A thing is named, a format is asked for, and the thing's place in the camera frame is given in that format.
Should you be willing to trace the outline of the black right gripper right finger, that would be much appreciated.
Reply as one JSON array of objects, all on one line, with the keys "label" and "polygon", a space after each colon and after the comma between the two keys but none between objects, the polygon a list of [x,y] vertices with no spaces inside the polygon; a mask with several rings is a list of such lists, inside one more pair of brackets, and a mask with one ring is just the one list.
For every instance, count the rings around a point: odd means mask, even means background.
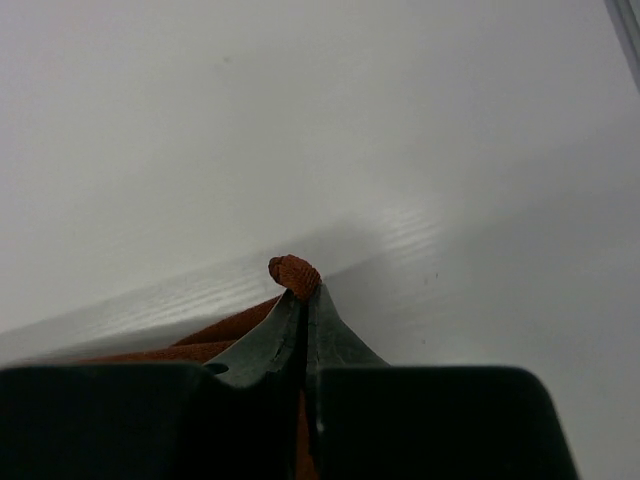
[{"label": "black right gripper right finger", "polygon": [[340,318],[308,307],[306,405],[323,479],[575,479],[551,396],[508,366],[391,366]]}]

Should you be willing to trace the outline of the brown towel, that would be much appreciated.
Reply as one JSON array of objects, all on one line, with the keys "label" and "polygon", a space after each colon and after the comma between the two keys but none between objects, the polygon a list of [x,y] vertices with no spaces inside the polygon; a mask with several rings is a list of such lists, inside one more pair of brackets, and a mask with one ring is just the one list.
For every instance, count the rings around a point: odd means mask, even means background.
[{"label": "brown towel", "polygon": [[[310,263],[291,254],[272,258],[268,264],[268,271],[278,285],[292,291],[296,298],[303,302],[309,300],[315,288],[322,282],[320,273]],[[190,361],[203,364],[229,349],[265,320],[278,300],[278,297],[274,297],[228,316],[166,348],[85,358],[80,362],[91,364]],[[318,474],[310,453],[309,421],[306,417],[303,379],[303,373],[298,371],[296,373],[298,404],[295,477],[316,479]]]}]

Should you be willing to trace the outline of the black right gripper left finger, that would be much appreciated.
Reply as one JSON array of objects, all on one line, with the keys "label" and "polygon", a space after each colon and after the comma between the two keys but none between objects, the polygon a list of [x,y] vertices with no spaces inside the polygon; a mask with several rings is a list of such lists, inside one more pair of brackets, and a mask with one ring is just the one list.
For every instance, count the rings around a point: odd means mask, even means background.
[{"label": "black right gripper left finger", "polygon": [[1,373],[5,479],[291,479],[301,302],[204,364],[32,365]]}]

